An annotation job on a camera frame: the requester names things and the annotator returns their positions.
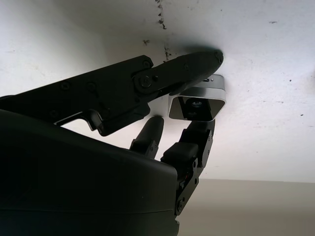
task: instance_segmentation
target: screw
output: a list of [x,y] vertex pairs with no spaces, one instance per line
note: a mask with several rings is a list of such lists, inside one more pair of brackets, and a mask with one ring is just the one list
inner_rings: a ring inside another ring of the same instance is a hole
[[183,210],[183,201],[179,200],[177,203],[177,211],[181,212]]
[[151,64],[150,64],[147,60],[145,60],[145,61],[143,62],[143,66],[144,66],[144,68],[150,68],[150,67],[151,67]]
[[59,113],[56,110],[52,110],[52,111],[49,112],[49,115],[52,118],[56,118],[59,115]]
[[70,83],[69,82],[62,82],[60,88],[64,91],[70,90]]
[[90,92],[94,92],[96,90],[96,84],[92,82],[87,83],[87,90]]
[[151,86],[152,81],[151,81],[150,77],[146,75],[146,76],[140,78],[140,84],[142,87],[148,88]]

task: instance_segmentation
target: robotic hand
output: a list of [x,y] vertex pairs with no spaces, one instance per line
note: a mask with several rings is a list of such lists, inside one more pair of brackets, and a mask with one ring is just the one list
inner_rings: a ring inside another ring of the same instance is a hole
[[150,112],[148,102],[211,76],[220,51],[157,67],[140,56],[0,99],[2,236],[176,236],[198,185],[214,121],[192,121],[161,161],[163,118],[148,120],[130,150],[66,130],[84,119],[109,135]]

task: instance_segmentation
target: silver camera housing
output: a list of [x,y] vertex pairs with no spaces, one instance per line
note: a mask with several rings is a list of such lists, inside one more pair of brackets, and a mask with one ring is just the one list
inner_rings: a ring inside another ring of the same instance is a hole
[[168,98],[168,116],[172,119],[212,121],[226,104],[224,77],[207,80]]

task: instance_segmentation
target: white ceiling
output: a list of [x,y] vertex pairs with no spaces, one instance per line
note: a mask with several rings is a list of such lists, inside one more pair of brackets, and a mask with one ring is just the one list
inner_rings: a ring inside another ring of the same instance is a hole
[[[216,47],[227,105],[202,177],[315,182],[314,12],[312,0],[1,0],[0,96],[143,54],[158,65],[164,47],[170,59]],[[167,99],[151,108],[165,116]],[[67,127],[128,148],[143,124],[106,138]],[[160,157],[187,125],[166,119]]]

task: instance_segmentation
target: dark mark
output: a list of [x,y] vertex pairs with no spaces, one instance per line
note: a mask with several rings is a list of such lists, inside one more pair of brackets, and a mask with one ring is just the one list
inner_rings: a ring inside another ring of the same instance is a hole
[[161,12],[158,14],[158,16],[160,17],[158,23],[159,23],[160,25],[162,25],[162,29],[163,29],[163,30],[166,30],[167,28],[166,28],[166,26],[165,26],[165,24],[164,24],[164,18],[163,18],[162,0],[155,0],[155,1],[156,1],[156,3],[158,4],[157,7],[158,7],[159,9],[161,9]]
[[142,40],[142,42],[144,43],[144,45],[147,46],[150,41],[149,40]]
[[164,46],[164,52],[165,52],[165,58],[166,58],[166,60],[168,61],[168,57],[171,55],[171,54],[169,53],[169,48],[167,48],[167,47]]

